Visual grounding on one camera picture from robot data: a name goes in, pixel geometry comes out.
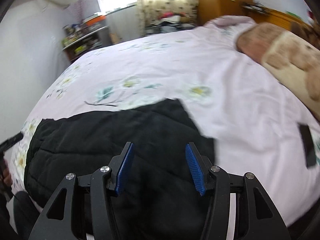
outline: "shelving unit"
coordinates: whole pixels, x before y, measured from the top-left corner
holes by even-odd
[[[101,46],[95,47],[94,49],[99,49],[103,47],[108,47],[112,45],[112,41],[109,34],[109,27],[104,26],[102,28],[99,28],[98,30],[95,30],[93,32],[90,32],[83,37],[79,38],[78,40],[74,41],[73,43],[69,44],[68,46],[64,47],[62,50],[67,54],[68,59],[71,63],[75,62],[78,58],[80,58],[85,53],[94,50],[94,49],[86,49],[85,51],[81,52],[80,54],[75,53],[75,49],[78,47],[86,44],[89,39],[97,39],[101,42]]]

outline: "person's leg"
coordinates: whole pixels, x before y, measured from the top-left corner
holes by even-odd
[[[23,240],[28,240],[40,213],[34,206],[27,192],[20,191],[15,195],[13,200],[13,214],[18,235]]]
[[[0,239],[21,240],[9,223],[10,216],[6,205],[5,197],[0,194]]]
[[[0,216],[7,219],[8,221],[10,220],[9,212],[7,210],[7,201],[2,194],[0,194]]]

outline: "blue gripper pad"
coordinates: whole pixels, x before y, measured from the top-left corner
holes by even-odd
[[[193,178],[193,182],[196,186],[196,190],[200,192],[201,196],[203,196],[206,192],[204,186],[204,174],[201,171],[199,163],[191,149],[190,144],[186,145],[186,160]]]
[[[133,154],[133,143],[132,143],[127,151],[126,156],[124,157],[124,160],[119,169],[119,173],[116,179],[115,192],[117,195],[120,195],[120,193],[124,190],[124,187],[128,180],[129,172],[132,166],[133,157],[134,157],[134,154]]]

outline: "floral bedspread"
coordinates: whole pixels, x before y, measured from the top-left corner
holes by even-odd
[[[44,93],[23,126],[25,137],[10,163],[13,190],[24,190],[26,154],[41,119],[180,98],[200,132],[217,138],[216,164],[238,175],[253,172],[286,224],[294,222],[320,196],[320,166],[305,168],[297,123],[318,133],[320,128],[292,93],[234,49],[236,37],[252,24],[209,24],[79,58]]]

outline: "pillow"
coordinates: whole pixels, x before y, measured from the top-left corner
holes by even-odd
[[[304,39],[263,23],[243,33],[238,50],[265,67],[320,121],[320,51]]]

